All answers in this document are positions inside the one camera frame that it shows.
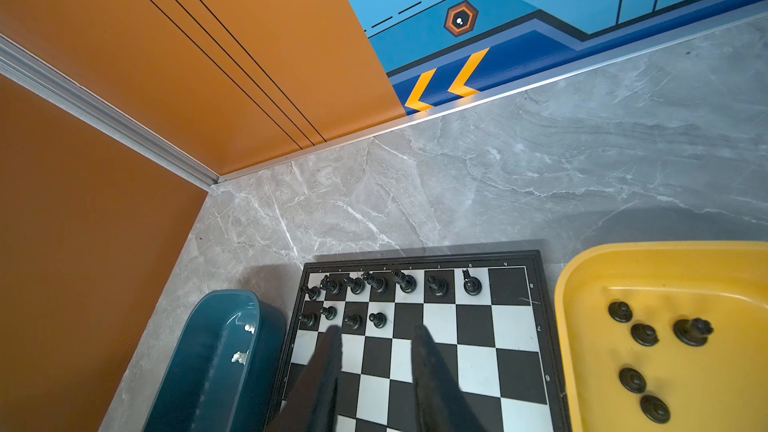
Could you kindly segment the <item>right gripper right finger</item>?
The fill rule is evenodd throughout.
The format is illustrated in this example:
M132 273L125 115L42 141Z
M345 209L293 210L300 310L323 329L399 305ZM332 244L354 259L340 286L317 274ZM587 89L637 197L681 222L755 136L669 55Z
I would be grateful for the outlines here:
M414 327L411 370L418 431L485 431L424 325Z

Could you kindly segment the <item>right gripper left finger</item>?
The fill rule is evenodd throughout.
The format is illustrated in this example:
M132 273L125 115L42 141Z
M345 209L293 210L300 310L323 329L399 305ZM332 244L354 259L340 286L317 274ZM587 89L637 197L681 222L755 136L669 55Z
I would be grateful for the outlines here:
M267 431L334 431L342 369L342 330L329 327Z

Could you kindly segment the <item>black chess piece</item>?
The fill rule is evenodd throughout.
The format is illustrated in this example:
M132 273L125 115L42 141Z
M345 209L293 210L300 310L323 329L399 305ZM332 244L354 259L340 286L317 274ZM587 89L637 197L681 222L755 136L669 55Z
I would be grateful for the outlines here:
M435 297L444 297L448 290L448 282L439 275L429 275L426 277L429 292Z

